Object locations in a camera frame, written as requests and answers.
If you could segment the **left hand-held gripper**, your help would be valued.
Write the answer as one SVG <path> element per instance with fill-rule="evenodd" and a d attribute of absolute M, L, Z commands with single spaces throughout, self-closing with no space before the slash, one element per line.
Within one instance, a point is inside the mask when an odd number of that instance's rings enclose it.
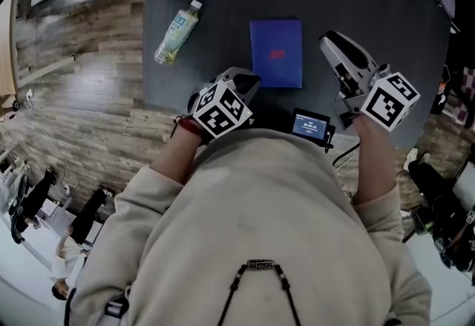
<path fill-rule="evenodd" d="M 213 138 L 253 122 L 249 104 L 261 78 L 245 68 L 231 67 L 195 90 L 187 111 Z"/>

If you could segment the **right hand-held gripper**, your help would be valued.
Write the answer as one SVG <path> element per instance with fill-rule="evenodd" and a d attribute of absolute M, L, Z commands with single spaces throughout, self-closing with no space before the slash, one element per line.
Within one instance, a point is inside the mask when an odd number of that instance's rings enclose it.
<path fill-rule="evenodd" d="M 328 31 L 319 39 L 340 83 L 333 110 L 343 129 L 362 113 L 386 131 L 393 131 L 411 112 L 419 92 L 388 64 L 378 64 L 357 42 L 337 31 Z"/>

